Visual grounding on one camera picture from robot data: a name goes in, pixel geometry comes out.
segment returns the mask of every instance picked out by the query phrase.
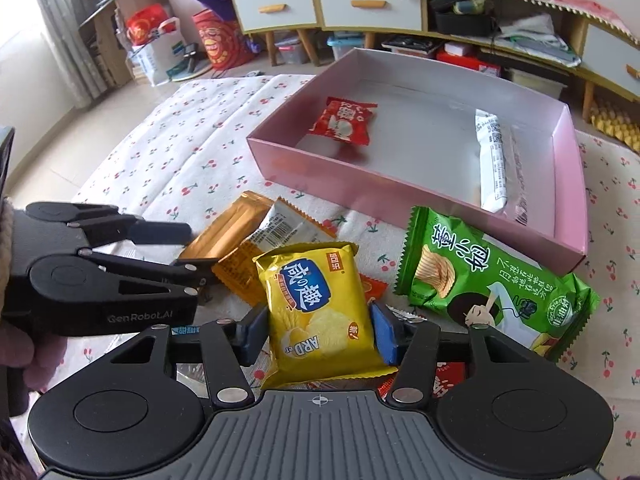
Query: tile floor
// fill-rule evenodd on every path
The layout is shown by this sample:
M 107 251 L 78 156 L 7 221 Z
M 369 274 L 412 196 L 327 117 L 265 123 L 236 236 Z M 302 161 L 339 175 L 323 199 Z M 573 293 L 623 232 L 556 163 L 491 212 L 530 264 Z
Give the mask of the tile floor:
M 268 75 L 317 74 L 331 63 L 330 53 L 325 54 L 320 67 L 309 63 L 271 67 L 267 57 L 260 56 L 251 63 L 228 70 L 223 76 L 243 76 L 251 70 Z M 203 78 L 212 74 L 216 75 L 209 72 Z M 168 83 L 152 88 L 131 82 L 82 113 L 56 136 L 8 190 L 15 206 L 22 208 L 39 200 L 71 200 L 111 150 L 179 86 L 179 83 Z M 572 107 L 572 115 L 576 129 L 601 136 L 582 120 L 577 106 Z

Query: wooden cabinet leg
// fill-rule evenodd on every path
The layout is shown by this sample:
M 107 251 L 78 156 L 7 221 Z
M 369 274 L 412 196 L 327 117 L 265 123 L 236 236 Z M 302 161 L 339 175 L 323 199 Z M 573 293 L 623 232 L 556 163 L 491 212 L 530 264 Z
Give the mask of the wooden cabinet leg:
M 271 61 L 271 66 L 277 66 L 278 60 L 276 57 L 276 41 L 273 38 L 273 31 L 269 30 L 264 33 L 264 39 L 267 42 L 267 52 L 269 53 L 269 61 Z
M 320 66 L 320 59 L 318 57 L 318 53 L 316 52 L 316 47 L 313 42 L 309 39 L 309 35 L 306 32 L 306 29 L 299 28 L 298 29 L 298 37 L 300 41 L 302 41 L 302 45 L 305 47 L 306 54 L 309 56 L 309 59 L 315 66 Z
M 591 119 L 591 103 L 593 103 L 594 83 L 591 81 L 584 82 L 584 101 L 582 102 L 582 118 L 589 122 Z
M 364 33 L 364 48 L 374 48 L 376 46 L 376 33 L 365 32 Z

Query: cherry print tablecloth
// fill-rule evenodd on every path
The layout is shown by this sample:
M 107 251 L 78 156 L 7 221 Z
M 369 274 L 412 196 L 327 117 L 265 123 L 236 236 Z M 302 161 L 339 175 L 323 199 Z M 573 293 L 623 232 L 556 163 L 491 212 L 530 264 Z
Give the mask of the cherry print tablecloth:
M 200 232 L 243 190 L 283 196 L 339 238 L 358 243 L 359 270 L 391 285 L 402 229 L 265 180 L 246 143 L 252 129 L 309 78 L 280 75 L 184 84 L 113 150 L 76 200 L 115 203 L 148 220 L 188 222 Z M 623 146 L 577 135 L 590 220 L 589 256 L 577 273 L 604 301 L 559 365 L 595 388 L 611 406 L 614 434 L 598 469 L 615 479 L 640 473 L 640 158 Z M 170 262 L 181 248 L 136 248 L 124 242 L 105 250 Z M 406 299 L 391 289 L 385 301 L 407 309 Z M 214 299 L 199 308 L 197 323 L 239 319 L 248 309 L 221 286 L 213 293 Z M 104 336 L 71 341 L 52 384 L 122 340 Z M 252 379 L 260 381 L 263 369 L 260 366 Z

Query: white drawer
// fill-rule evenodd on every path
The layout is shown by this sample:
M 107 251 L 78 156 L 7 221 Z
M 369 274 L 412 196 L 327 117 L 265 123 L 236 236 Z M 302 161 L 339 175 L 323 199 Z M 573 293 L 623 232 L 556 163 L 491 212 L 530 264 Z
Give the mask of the white drawer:
M 315 25 L 318 22 L 313 0 L 234 1 L 245 32 L 260 28 Z
M 589 25 L 581 66 L 640 96 L 640 80 L 628 74 L 627 65 L 640 70 L 640 50 Z
M 420 0 L 373 0 L 385 2 L 384 7 L 355 7 L 363 0 L 320 0 L 324 26 L 372 27 L 421 30 Z

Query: white plastic bag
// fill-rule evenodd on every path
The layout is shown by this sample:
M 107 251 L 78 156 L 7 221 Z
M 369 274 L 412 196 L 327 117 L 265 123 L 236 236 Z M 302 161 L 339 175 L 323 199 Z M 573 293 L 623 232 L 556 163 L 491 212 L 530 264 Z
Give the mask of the white plastic bag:
M 516 140 L 508 124 L 476 110 L 481 207 L 527 225 L 527 197 Z
M 174 23 L 174 32 L 164 32 Z M 182 72 L 188 61 L 184 58 L 184 38 L 180 33 L 180 20 L 169 18 L 158 27 L 160 35 L 150 43 L 137 47 L 132 58 L 140 64 L 151 86 L 171 81 L 172 76 Z

